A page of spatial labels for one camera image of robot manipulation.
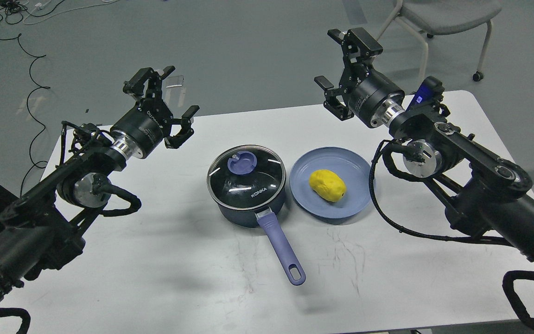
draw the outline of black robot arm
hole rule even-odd
[[[111,184],[108,175],[122,171],[132,156],[146,158],[162,140],[168,148],[178,148],[193,134],[191,119],[199,107],[191,106],[182,118],[174,119],[162,99],[162,80],[173,70],[169,66],[160,75],[142,68],[125,82],[123,91],[136,97],[136,104],[110,132],[91,123],[79,127],[62,122],[62,158],[57,168],[0,214],[6,227],[0,233],[0,302],[13,287],[24,285],[22,278],[32,281],[43,269],[59,270],[80,255],[85,246],[83,234],[97,216],[123,216],[141,207],[136,195]],[[181,130],[171,136],[176,124]],[[69,150],[73,156],[64,161],[68,126],[74,128]],[[82,211],[71,220],[64,218],[55,207],[56,192]],[[124,199],[129,207],[104,210],[111,195]],[[0,308],[0,317],[10,315],[23,319],[18,332],[25,333],[30,323],[27,311]]]
[[[442,104],[442,82],[426,78],[404,109],[405,93],[372,66],[382,47],[368,32],[363,28],[346,33],[329,30],[329,36],[341,45],[345,68],[337,88],[323,76],[314,78],[324,90],[324,107],[342,121],[355,115],[370,128],[385,125],[394,138],[384,147],[381,143],[376,152],[370,174],[371,194],[375,164],[382,157],[395,177],[423,182],[445,206],[451,228],[468,236],[441,237],[408,230],[385,216],[372,196],[383,218],[401,232],[418,237],[511,245],[534,262],[534,200],[526,195],[532,181],[525,170],[473,141],[473,134],[462,135],[459,127],[447,121],[450,112]],[[403,156],[409,173],[397,169],[392,153]],[[443,174],[463,159],[469,161],[472,170],[465,186]],[[454,195],[448,195],[441,185]],[[496,230],[503,238],[484,236],[489,230]],[[534,280],[534,272],[510,271],[503,282],[518,317],[534,329],[534,319],[514,291],[515,279]]]

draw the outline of purple lid knob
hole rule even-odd
[[[257,166],[257,157],[249,151],[239,151],[228,159],[228,169],[236,175],[245,175]]]

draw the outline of handle hole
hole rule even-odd
[[[290,264],[290,267],[288,267],[288,270],[290,271],[290,274],[292,274],[292,278],[295,281],[298,281],[302,275],[300,274],[300,271],[298,270],[298,267],[295,264]]]

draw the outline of blue plate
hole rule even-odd
[[[308,183],[310,174],[329,169],[345,182],[347,191],[335,203],[320,197]],[[317,148],[294,163],[290,188],[297,203],[306,211],[323,218],[347,218],[362,211],[370,202],[368,174],[370,165],[345,148]]]

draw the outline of pot handle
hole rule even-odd
[[[269,241],[271,241],[271,245],[280,259],[281,266],[284,268],[286,275],[288,275],[290,283],[300,285],[306,281],[304,269],[300,266],[300,262],[296,254],[294,254],[294,250],[292,250],[284,231],[281,229],[275,213],[271,209],[268,209],[268,211],[269,213],[267,214],[265,214],[266,212],[257,214],[257,222],[267,233],[267,237],[269,237]],[[296,276],[299,274],[297,279],[292,275],[294,269],[297,269]]]

